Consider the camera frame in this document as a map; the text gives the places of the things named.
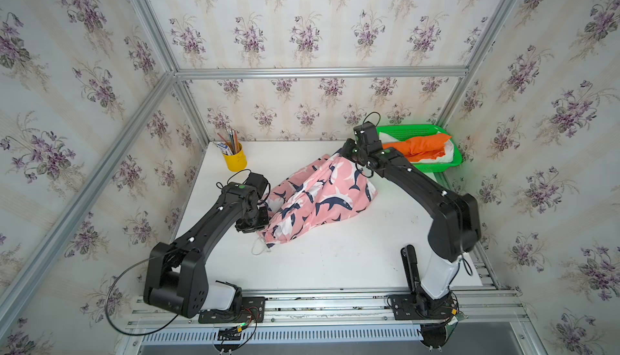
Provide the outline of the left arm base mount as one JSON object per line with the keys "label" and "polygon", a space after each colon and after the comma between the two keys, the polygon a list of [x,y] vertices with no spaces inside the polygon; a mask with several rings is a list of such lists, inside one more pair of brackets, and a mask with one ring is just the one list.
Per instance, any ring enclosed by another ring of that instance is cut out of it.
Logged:
{"label": "left arm base mount", "polygon": [[262,323],[265,304],[265,297],[244,295],[242,288],[237,285],[212,282],[198,321],[200,324]]}

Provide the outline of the aluminium rail frame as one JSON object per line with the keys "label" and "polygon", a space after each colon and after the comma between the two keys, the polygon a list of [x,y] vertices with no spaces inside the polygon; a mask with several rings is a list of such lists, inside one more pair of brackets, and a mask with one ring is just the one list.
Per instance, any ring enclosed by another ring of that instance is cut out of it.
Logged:
{"label": "aluminium rail frame", "polygon": [[508,326],[508,342],[521,354],[544,354],[542,341],[526,310],[511,290],[459,288],[451,302],[424,319],[403,288],[387,290],[254,290],[237,319],[213,311],[171,319],[138,304],[120,340],[118,354],[139,354],[147,345],[206,345],[227,353],[237,347],[271,344],[327,344],[427,340],[442,336],[433,353],[443,353],[466,324]]}

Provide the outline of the yellow pencil cup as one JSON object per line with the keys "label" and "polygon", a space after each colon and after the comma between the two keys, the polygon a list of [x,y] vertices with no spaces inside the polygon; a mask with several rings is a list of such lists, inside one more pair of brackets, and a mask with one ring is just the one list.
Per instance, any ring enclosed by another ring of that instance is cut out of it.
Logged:
{"label": "yellow pencil cup", "polygon": [[247,159],[242,145],[239,145],[239,150],[237,153],[225,153],[223,157],[228,170],[231,172],[240,172],[247,167]]}

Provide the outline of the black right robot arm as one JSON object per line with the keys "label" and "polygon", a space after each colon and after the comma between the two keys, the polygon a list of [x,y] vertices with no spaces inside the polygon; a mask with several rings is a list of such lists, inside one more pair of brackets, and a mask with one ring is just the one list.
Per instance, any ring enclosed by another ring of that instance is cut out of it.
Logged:
{"label": "black right robot arm", "polygon": [[432,250],[420,287],[426,296],[438,300],[450,291],[459,259],[481,239],[479,207],[470,194],[447,190],[417,169],[395,148],[363,148],[354,140],[345,142],[342,156],[394,183],[416,200],[429,214],[432,224],[428,243]]}

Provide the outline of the colored pencils bundle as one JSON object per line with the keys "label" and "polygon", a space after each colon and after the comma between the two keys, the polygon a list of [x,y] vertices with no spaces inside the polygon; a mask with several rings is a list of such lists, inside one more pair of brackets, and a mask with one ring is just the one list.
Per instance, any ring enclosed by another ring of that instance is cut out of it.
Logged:
{"label": "colored pencils bundle", "polygon": [[235,129],[221,129],[216,131],[216,135],[220,140],[218,147],[224,156],[234,156],[242,151],[242,145]]}

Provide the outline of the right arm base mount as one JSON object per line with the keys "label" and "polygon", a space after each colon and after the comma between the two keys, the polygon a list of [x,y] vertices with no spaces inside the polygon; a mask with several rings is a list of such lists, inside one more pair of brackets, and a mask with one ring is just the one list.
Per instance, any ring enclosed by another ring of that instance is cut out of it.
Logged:
{"label": "right arm base mount", "polygon": [[389,295],[388,306],[395,320],[441,320],[448,322],[458,313],[458,302],[449,290],[440,299],[433,299],[421,286],[418,271],[418,258],[413,245],[406,245],[400,250],[405,278],[408,283],[408,295]]}

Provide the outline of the green plastic basket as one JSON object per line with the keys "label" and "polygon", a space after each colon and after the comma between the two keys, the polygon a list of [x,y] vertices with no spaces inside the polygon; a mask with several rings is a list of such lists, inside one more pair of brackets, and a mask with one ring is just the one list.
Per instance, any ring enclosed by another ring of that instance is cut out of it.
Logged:
{"label": "green plastic basket", "polygon": [[452,136],[436,125],[380,126],[377,131],[385,150],[399,151],[421,172],[444,172],[463,161]]}

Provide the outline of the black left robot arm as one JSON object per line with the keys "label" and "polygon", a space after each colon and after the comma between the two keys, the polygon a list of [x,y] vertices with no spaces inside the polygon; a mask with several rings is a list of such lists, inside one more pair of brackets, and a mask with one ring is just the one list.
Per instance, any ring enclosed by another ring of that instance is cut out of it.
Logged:
{"label": "black left robot arm", "polygon": [[158,243],[150,252],[143,300],[150,306],[192,318],[207,307],[209,282],[206,263],[231,228],[252,233],[269,222],[261,174],[249,173],[244,182],[227,182],[215,204],[172,243]]}

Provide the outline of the pink shark print garment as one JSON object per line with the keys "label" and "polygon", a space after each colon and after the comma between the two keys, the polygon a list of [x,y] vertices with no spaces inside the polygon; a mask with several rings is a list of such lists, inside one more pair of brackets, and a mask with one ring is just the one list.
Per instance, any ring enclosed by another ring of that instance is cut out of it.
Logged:
{"label": "pink shark print garment", "polygon": [[377,195],[352,161],[326,154],[271,190],[266,198],[269,223],[258,236],[266,249],[292,242],[322,225],[361,214]]}

